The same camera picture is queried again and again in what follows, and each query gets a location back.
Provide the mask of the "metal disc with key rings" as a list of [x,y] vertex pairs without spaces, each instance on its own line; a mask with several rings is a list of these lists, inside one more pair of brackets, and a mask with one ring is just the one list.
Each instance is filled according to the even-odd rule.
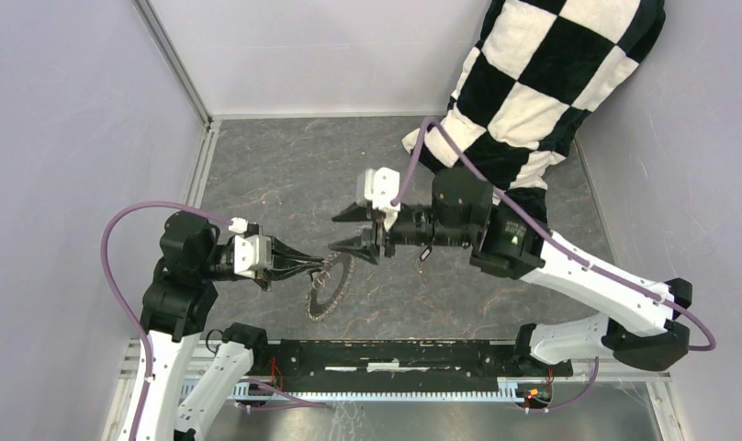
[[313,289],[310,281],[305,306],[307,317],[313,322],[323,322],[347,295],[354,276],[355,260],[349,254],[331,252],[321,270],[328,270],[331,278],[320,290]]

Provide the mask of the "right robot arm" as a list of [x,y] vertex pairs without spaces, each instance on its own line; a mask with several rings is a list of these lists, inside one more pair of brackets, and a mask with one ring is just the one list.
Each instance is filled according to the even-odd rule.
[[366,221],[367,227],[331,249],[377,264],[399,245],[466,248],[470,264],[485,274],[549,288],[593,309],[591,317],[578,321],[522,326],[512,363],[524,375],[594,357],[659,372],[688,353],[690,331],[679,322],[691,305],[688,281],[645,280],[584,253],[544,224],[526,222],[510,207],[495,204],[491,185],[465,168],[438,173],[428,205],[392,205],[398,189],[396,171],[364,171],[355,202],[336,220]]

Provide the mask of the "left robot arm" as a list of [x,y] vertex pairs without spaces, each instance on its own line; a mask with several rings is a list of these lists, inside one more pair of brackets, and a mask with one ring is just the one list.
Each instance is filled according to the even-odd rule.
[[[136,314],[115,281],[108,242],[115,226],[130,213],[147,208],[173,209],[164,223],[161,257]],[[304,254],[263,235],[256,223],[227,219],[186,205],[152,201],[127,207],[106,226],[101,261],[107,283],[138,334],[141,355],[121,440],[202,440],[232,388],[248,374],[264,372],[259,390],[284,395],[284,373],[268,348],[266,330],[234,323],[208,372],[185,400],[180,398],[189,362],[204,333],[219,294],[218,281],[252,281],[268,290],[275,281],[322,269],[323,258]]]

